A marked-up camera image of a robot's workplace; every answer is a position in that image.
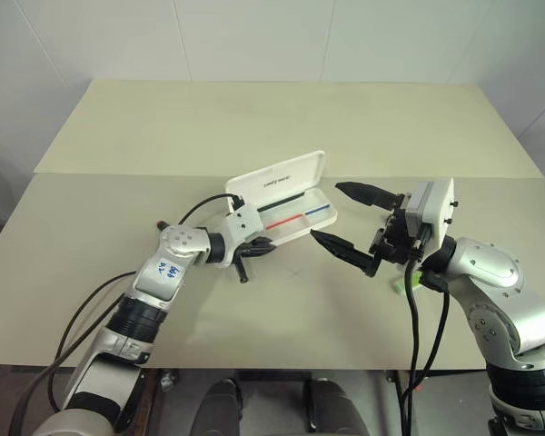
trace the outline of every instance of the white wall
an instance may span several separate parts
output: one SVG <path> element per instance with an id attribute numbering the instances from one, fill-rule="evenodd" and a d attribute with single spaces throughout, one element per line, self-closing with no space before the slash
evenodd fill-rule
<path id="1" fill-rule="evenodd" d="M 89 79 L 481 85 L 545 173 L 545 0 L 0 0 L 0 217 Z"/>

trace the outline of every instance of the beige table surface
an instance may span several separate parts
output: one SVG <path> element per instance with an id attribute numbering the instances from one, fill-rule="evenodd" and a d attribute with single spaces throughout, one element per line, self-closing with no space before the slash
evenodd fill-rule
<path id="1" fill-rule="evenodd" d="M 418 179 L 359 178 L 394 192 Z M 45 365 L 84 297 L 115 274 L 138 268 L 157 243 L 154 223 L 176 221 L 198 199 L 222 190 L 222 177 L 48 174 L 35 176 L 0 236 L 0 363 Z M 331 233 L 365 249 L 384 211 L 321 187 L 340 212 Z M 495 242 L 520 258 L 531 287 L 545 298 L 545 181 L 457 178 L 461 206 L 451 235 Z M 223 204 L 200 211 L 209 224 Z M 384 264 L 370 279 L 323 250 L 311 237 L 248 261 L 251 281 L 233 268 L 194 270 L 157 337 L 150 365 L 237 368 L 407 368 L 410 314 Z M 127 286 L 111 291 L 104 302 Z M 419 290 L 421 363 L 430 349 L 441 297 Z M 77 363 L 81 350 L 68 364 Z M 434 364 L 481 368 L 460 307 Z"/>
<path id="2" fill-rule="evenodd" d="M 95 80 L 39 173 L 231 176 L 313 150 L 341 177 L 541 177 L 474 85 Z"/>

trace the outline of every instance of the robotic arm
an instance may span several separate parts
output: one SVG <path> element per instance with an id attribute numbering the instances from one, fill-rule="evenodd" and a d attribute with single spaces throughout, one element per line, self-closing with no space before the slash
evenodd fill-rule
<path id="1" fill-rule="evenodd" d="M 220 268 L 235 263 L 238 267 L 242 266 L 241 255 L 271 251 L 274 246 L 265 238 L 253 241 L 262 229 L 258 211 L 249 204 L 226 216 L 214 233 L 185 225 L 163 228 L 157 251 L 135 276 L 119 308 L 76 367 L 62 410 L 33 435 L 105 436 L 127 428 L 143 393 L 145 372 L 140 365 L 149 359 L 155 336 L 187 272 L 202 263 Z"/>
<path id="2" fill-rule="evenodd" d="M 490 399 L 498 418 L 492 435 L 545 434 L 545 302 L 532 292 L 519 260 L 495 247 L 446 235 L 453 181 L 422 183 L 412 194 L 393 194 L 362 183 L 338 183 L 353 200 L 392 211 L 370 254 L 337 236 L 312 231 L 336 257 L 377 273 L 382 260 L 421 261 L 421 283 L 449 292 L 461 305 L 487 362 Z"/>

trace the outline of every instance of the silver robot arm segment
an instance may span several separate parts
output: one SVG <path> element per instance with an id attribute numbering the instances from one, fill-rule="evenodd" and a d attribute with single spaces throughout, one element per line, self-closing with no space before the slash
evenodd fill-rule
<path id="1" fill-rule="evenodd" d="M 460 238 L 443 275 L 487 362 L 499 418 L 545 431 L 545 302 L 530 289 L 519 261 Z"/>

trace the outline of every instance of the black cable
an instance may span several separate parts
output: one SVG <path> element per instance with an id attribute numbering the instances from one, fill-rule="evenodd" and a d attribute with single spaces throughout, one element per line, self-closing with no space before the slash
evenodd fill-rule
<path id="1" fill-rule="evenodd" d="M 396 387 L 396 396 L 398 397 L 398 406 L 400 407 L 400 425 L 401 425 L 401 434 L 403 434 L 406 429 L 406 411 L 403 405 L 403 402 L 404 402 L 403 395 L 401 394 L 402 389 L 401 389 L 401 382 L 400 382 L 400 372 L 397 370 L 393 372 L 393 383 Z"/>
<path id="2" fill-rule="evenodd" d="M 122 298 L 123 295 L 120 295 L 109 307 L 107 307 L 107 309 L 105 309 L 103 313 L 101 313 L 99 318 L 97 318 L 87 328 L 87 330 L 85 330 L 84 333 L 79 336 L 79 338 L 75 342 L 69 345 L 61 353 L 58 359 L 56 359 L 53 363 L 51 363 L 49 366 L 39 372 L 39 374 L 28 384 L 28 386 L 25 387 L 25 390 L 23 391 L 22 395 L 18 399 L 18 402 L 16 403 L 15 411 L 12 415 L 12 420 L 10 421 L 8 436 L 21 436 L 28 402 L 30 401 L 31 396 L 35 391 L 36 386 L 38 386 L 38 383 L 40 383 L 44 377 L 52 374 L 59 366 L 61 366 L 61 364 L 79 347 L 79 345 L 81 345 L 81 343 L 83 343 L 83 341 L 93 332 L 93 330 L 114 309 L 114 307 L 121 301 Z"/>
<path id="3" fill-rule="evenodd" d="M 91 300 L 97 296 L 97 294 L 102 291 L 104 288 L 106 288 L 108 285 L 110 285 L 113 282 L 116 282 L 119 279 L 123 279 L 124 277 L 128 277 L 130 275 L 134 275 L 136 271 L 130 271 L 130 272 L 124 272 L 123 274 L 116 275 L 114 278 L 109 279 L 105 283 L 98 286 L 93 292 L 91 292 L 91 295 L 89 295 L 86 300 L 79 306 L 79 308 L 74 313 L 73 317 L 71 318 L 71 321 L 66 325 L 66 328 L 64 329 L 63 337 L 61 337 L 61 341 L 58 343 L 58 348 L 56 349 L 56 354 L 54 355 L 54 360 L 58 359 L 61 356 L 61 352 L 63 352 L 64 344 L 66 343 L 66 339 L 71 332 L 71 329 L 73 328 L 74 322 L 79 317 L 81 312 L 84 310 L 86 305 L 91 302 Z M 48 383 L 46 385 L 46 393 L 48 394 L 48 401 L 51 403 L 51 407 L 53 408 L 54 412 L 61 411 L 61 409 L 56 404 L 55 400 L 55 394 L 53 392 L 53 384 L 55 382 L 55 372 L 52 372 L 48 376 Z"/>
<path id="4" fill-rule="evenodd" d="M 226 198 L 226 197 L 230 197 L 230 198 L 233 199 L 234 210 L 238 209 L 240 206 L 243 205 L 243 201 L 241 200 L 241 198 L 238 195 L 234 194 L 234 193 L 218 193 L 218 194 L 213 195 L 212 197 L 208 197 L 205 200 L 202 200 L 201 202 L 196 204 L 192 209 L 190 209 L 190 211 L 186 215 L 183 216 L 183 218 L 180 220 L 180 222 L 178 224 L 182 225 L 183 223 L 185 223 L 185 221 L 188 218 L 190 218 L 190 215 L 192 213 L 194 213 L 195 211 L 200 209 L 206 203 L 212 202 L 212 201 L 217 200 L 219 198 Z"/>
<path id="5" fill-rule="evenodd" d="M 436 337 L 434 338 L 434 344 L 432 345 L 432 349 L 430 351 L 430 356 L 428 356 L 428 361 L 426 361 L 426 364 L 424 365 L 424 369 L 422 370 L 420 377 L 414 382 L 414 384 L 411 386 L 411 389 L 414 390 L 418 386 L 420 386 L 420 383 L 423 382 L 423 380 L 428 377 L 428 373 L 430 372 L 431 366 L 434 363 L 434 360 L 436 359 L 436 354 L 438 353 L 438 349 L 440 347 L 440 343 L 442 340 L 442 335 L 444 334 L 444 328 L 446 327 L 446 320 L 448 318 L 448 311 L 450 309 L 451 304 L 451 297 L 447 292 L 443 292 L 443 301 L 442 301 L 442 312 L 440 316 L 440 321 L 438 322 L 438 331 L 436 331 Z M 408 397 L 408 394 L 410 393 L 410 386 L 406 391 L 403 393 L 401 397 L 401 402 L 403 403 L 406 398 Z"/>
<path id="6" fill-rule="evenodd" d="M 416 301 L 414 300 L 413 290 L 411 288 L 411 277 L 413 275 L 414 267 L 416 266 L 416 260 L 408 261 L 406 266 L 406 271 L 404 274 L 404 287 L 406 290 L 406 299 L 408 300 L 408 305 L 410 306 L 411 313 L 411 333 L 413 336 L 413 350 L 411 352 L 411 365 L 410 365 L 410 376 L 408 380 L 408 386 L 411 387 L 414 384 L 414 377 L 416 375 L 416 365 L 418 363 L 418 351 L 420 350 L 420 324 L 418 319 L 418 308 L 416 307 Z M 411 408 L 412 408 L 412 393 L 413 390 L 410 389 L 408 393 L 408 406 L 407 406 L 407 418 L 406 418 L 406 428 L 403 436 L 411 436 Z"/>

